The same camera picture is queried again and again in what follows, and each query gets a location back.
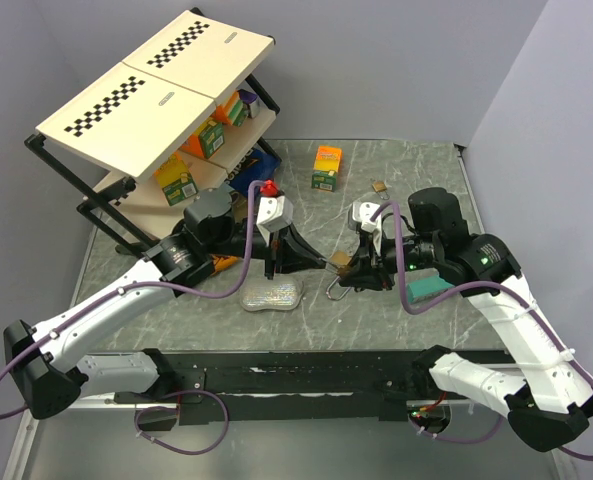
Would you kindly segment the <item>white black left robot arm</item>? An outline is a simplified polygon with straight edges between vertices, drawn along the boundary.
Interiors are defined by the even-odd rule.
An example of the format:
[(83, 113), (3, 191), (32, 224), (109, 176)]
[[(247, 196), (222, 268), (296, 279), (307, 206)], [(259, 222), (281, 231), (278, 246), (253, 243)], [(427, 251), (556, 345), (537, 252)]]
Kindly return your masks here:
[(292, 223), (287, 197), (255, 181), (247, 194), (247, 215), (236, 220), (232, 190), (210, 189), (183, 212), (173, 234), (143, 254), (119, 279), (72, 309), (34, 326), (19, 320), (3, 333), (5, 359), (25, 406), (46, 419), (85, 396), (131, 392), (153, 402), (167, 399), (180, 385), (159, 350), (94, 356), (92, 348), (127, 322), (152, 308), (190, 293), (210, 277), (213, 256), (265, 263), (267, 278), (322, 269), (323, 256)]

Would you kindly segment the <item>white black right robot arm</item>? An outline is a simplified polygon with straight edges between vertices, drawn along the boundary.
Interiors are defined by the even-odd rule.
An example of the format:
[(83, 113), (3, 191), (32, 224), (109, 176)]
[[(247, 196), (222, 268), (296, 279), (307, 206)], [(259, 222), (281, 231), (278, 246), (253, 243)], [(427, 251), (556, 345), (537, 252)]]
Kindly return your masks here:
[(458, 198), (442, 187), (409, 196), (412, 220), (399, 205), (356, 202), (348, 226), (359, 247), (339, 282), (355, 290), (398, 288), (403, 309), (420, 315), (461, 295), (484, 317), (519, 369), (505, 375), (434, 346), (413, 373), (424, 398), (454, 393), (505, 418), (532, 449), (565, 450), (593, 417), (593, 376), (545, 318), (517, 260), (498, 237), (473, 234)]

